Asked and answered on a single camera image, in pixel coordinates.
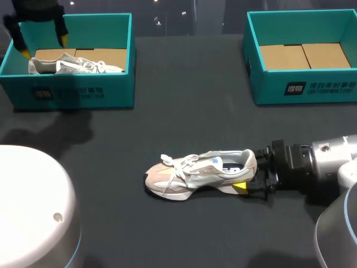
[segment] white sneaker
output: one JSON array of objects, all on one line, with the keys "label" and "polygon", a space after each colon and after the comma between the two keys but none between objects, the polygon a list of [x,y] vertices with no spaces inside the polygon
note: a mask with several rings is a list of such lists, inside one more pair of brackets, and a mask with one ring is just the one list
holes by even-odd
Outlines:
[{"label": "white sneaker", "polygon": [[56,60],[39,60],[32,58],[28,62],[29,74],[63,74],[63,73],[123,73],[122,68],[106,65],[103,61],[97,63],[85,58],[76,58],[64,53]]},{"label": "white sneaker", "polygon": [[171,200],[186,200],[206,185],[223,193],[239,194],[232,185],[250,181],[257,171],[251,150],[209,151],[182,159],[161,155],[161,159],[162,164],[146,171],[145,185],[154,194]]}]

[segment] teal shoe box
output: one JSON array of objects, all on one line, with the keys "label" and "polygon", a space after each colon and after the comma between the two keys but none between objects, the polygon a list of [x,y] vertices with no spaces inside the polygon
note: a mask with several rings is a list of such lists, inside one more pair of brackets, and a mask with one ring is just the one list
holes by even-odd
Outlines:
[{"label": "teal shoe box", "polygon": [[[134,103],[136,47],[131,14],[65,15],[67,49],[126,49],[125,73],[28,74],[28,60],[11,41],[0,67],[0,84],[14,109],[122,108]],[[33,57],[60,49],[52,22],[23,22],[21,32]]]},{"label": "teal shoe box", "polygon": [[[326,43],[339,43],[348,68],[268,70],[260,49]],[[354,9],[248,12],[243,55],[256,104],[357,102]]]}]

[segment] black mechanical part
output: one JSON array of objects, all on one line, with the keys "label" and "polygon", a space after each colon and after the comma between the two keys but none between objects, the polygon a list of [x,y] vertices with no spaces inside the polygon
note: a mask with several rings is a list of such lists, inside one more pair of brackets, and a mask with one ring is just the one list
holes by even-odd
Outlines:
[{"label": "black mechanical part", "polygon": [[27,50],[27,46],[20,32],[19,22],[33,21],[45,22],[53,20],[59,44],[64,47],[62,37],[68,34],[63,6],[57,0],[12,0],[15,9],[13,15],[5,15],[3,22],[13,38],[14,47],[21,51]]},{"label": "black mechanical part", "polygon": [[273,141],[272,154],[280,189],[304,190],[311,187],[315,180],[310,145],[285,146],[283,140]]},{"label": "black mechanical part", "polygon": [[264,194],[264,200],[268,200],[268,194],[275,193],[278,185],[276,171],[272,165],[272,150],[266,147],[254,151],[258,169],[254,178],[246,183],[248,196],[257,193]]}]

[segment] dark background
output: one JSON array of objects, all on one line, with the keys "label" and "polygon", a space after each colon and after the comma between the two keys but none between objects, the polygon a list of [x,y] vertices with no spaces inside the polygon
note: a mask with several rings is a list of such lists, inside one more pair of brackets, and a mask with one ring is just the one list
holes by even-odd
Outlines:
[{"label": "dark background", "polygon": [[[242,34],[248,11],[357,8],[355,0],[59,0],[59,3],[68,14],[131,12],[136,36]],[[0,1],[1,16],[12,11],[11,0]],[[0,28],[0,58],[8,43],[7,33]]]},{"label": "dark background", "polygon": [[[357,133],[354,104],[257,107],[242,36],[221,35],[241,34],[248,10],[346,8],[353,1],[60,2],[67,13],[133,12],[138,36],[133,110],[16,113],[0,90],[1,143],[42,150],[72,178],[84,268],[318,267],[313,230],[325,208],[303,194],[278,192],[265,202],[204,189],[173,203],[147,195],[142,176],[160,154]],[[0,6],[11,10],[9,0]]]}]

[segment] black table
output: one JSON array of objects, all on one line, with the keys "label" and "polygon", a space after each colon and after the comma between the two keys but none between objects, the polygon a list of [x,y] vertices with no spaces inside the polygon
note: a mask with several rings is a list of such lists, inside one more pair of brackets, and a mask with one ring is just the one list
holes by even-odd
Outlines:
[{"label": "black table", "polygon": [[278,192],[265,202],[213,189],[174,203],[147,195],[143,174],[160,154],[357,133],[357,107],[256,106],[240,35],[136,41],[133,110],[14,113],[1,91],[2,143],[44,151],[72,178],[84,268],[318,267],[313,230],[324,207],[302,194]]}]

